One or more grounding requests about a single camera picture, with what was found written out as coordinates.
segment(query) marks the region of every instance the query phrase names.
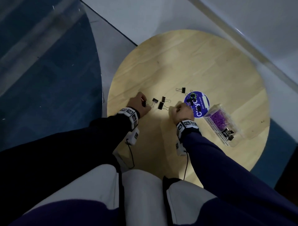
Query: round wooden table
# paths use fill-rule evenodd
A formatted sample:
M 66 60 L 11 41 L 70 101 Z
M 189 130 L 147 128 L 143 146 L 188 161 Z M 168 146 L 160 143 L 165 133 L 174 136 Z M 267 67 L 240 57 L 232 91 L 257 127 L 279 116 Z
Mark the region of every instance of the round wooden table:
M 245 138 L 235 147 L 225 146 L 203 118 L 195 119 L 202 135 L 230 158 L 251 170 L 262 154 L 269 132 L 269 104 L 263 81 L 255 67 L 229 41 L 196 30 L 176 30 L 156 35 L 136 47 L 119 66 L 108 96 L 108 116 L 125 107 L 129 98 L 143 92 L 148 102 L 162 96 L 167 107 L 184 101 L 176 88 L 203 92 L 210 107 L 221 103 Z M 139 121 L 140 135 L 132 152 L 135 168 L 159 178 L 183 179 L 187 157 L 176 154 L 176 128 L 169 111 L 158 104 Z M 128 146 L 117 151 L 132 166 Z M 186 180 L 202 186 L 188 164 Z

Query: circular sticker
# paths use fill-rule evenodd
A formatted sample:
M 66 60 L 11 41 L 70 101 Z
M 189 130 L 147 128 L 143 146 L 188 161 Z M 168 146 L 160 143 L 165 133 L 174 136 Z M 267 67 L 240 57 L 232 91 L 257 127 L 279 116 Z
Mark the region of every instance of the circular sticker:
M 184 103 L 186 103 L 191 107 L 195 118 L 203 117 L 205 114 L 207 114 L 210 107 L 210 102 L 208 97 L 199 91 L 190 92 L 185 97 Z

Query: blue floor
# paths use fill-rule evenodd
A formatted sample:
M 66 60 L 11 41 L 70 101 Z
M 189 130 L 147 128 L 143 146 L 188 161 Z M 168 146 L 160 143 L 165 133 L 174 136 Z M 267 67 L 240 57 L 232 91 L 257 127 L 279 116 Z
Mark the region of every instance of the blue floor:
M 23 4 L 35 2 L 25 0 Z M 5 29 L 9 28 L 7 24 L 22 26 L 21 22 L 12 21 L 6 23 Z M 84 14 L 0 97 L 0 151 L 57 132 L 86 127 L 101 116 L 100 64 L 90 23 Z

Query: fist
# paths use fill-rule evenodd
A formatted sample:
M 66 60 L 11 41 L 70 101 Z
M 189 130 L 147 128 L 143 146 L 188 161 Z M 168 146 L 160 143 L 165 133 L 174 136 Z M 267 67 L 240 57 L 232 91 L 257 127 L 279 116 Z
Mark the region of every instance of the fist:
M 140 118 L 142 118 L 151 110 L 150 106 L 143 107 L 142 102 L 146 100 L 146 96 L 142 92 L 138 92 L 135 97 L 129 99 L 127 107 L 136 109 L 140 113 Z
M 195 117 L 193 116 L 193 110 L 185 103 L 181 103 L 172 109 L 172 118 L 175 125 L 183 120 L 195 120 Z

